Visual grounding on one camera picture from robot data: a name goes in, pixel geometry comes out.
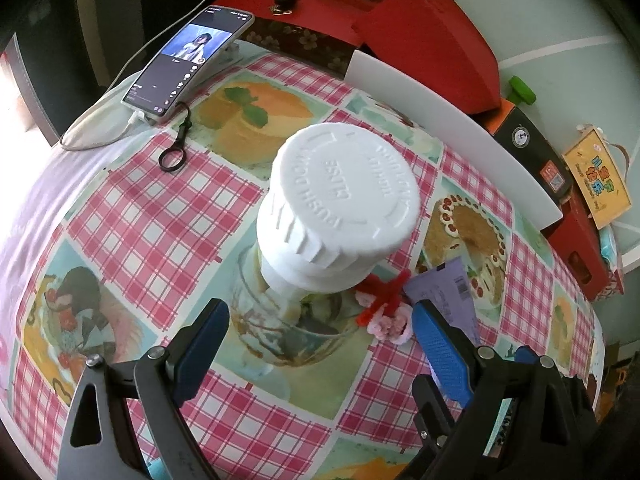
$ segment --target metal screw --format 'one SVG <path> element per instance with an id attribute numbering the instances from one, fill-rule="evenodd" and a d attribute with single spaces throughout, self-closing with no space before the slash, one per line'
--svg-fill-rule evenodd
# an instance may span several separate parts
<path id="1" fill-rule="evenodd" d="M 151 359 L 159 359 L 164 355 L 164 346 L 154 346 L 146 353 Z"/>
<path id="2" fill-rule="evenodd" d="M 481 346 L 478 347 L 478 355 L 482 359 L 493 359 L 495 357 L 494 349 L 489 346 Z"/>
<path id="3" fill-rule="evenodd" d="M 91 354 L 89 357 L 87 357 L 85 362 L 89 368 L 95 368 L 103 364 L 104 359 L 100 354 Z"/>
<path id="4" fill-rule="evenodd" d="M 549 357 L 548 355 L 543 355 L 540 358 L 540 364 L 543 365 L 543 367 L 545 367 L 545 368 L 553 368 L 556 365 L 554 360 L 551 357 Z"/>

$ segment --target white round logo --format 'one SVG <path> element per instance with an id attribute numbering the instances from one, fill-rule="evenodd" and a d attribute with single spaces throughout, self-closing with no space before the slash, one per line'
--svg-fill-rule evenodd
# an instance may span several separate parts
<path id="1" fill-rule="evenodd" d="M 522 126 L 518 126 L 511 134 L 511 139 L 518 148 L 524 148 L 529 143 L 529 138 L 529 132 Z"/>

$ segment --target purple packet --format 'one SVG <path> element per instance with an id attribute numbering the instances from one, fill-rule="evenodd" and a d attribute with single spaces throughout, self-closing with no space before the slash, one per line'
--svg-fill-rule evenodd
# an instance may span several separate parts
<path id="1" fill-rule="evenodd" d="M 430 300 L 451 326 L 480 346 L 476 308 L 460 256 L 412 277 L 403 290 L 413 304 Z"/>

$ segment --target yellow box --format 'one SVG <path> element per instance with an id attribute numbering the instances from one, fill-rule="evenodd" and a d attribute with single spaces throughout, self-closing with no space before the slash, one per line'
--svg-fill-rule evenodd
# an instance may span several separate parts
<path id="1" fill-rule="evenodd" d="M 578 183 L 598 229 L 631 208 L 631 198 L 605 141 L 591 128 L 564 160 Z"/>

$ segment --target pink fuzzy flower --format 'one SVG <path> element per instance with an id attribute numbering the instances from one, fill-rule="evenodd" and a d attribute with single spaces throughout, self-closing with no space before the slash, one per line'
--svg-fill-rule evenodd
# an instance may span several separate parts
<path id="1" fill-rule="evenodd" d="M 371 294 L 356 292 L 356 300 L 363 307 L 370 306 L 374 299 Z M 392 316 L 385 316 L 384 311 L 384 305 L 376 311 L 367 325 L 367 332 L 378 341 L 389 341 L 394 345 L 409 341 L 414 334 L 411 326 L 411 307 L 406 303 L 400 303 Z"/>

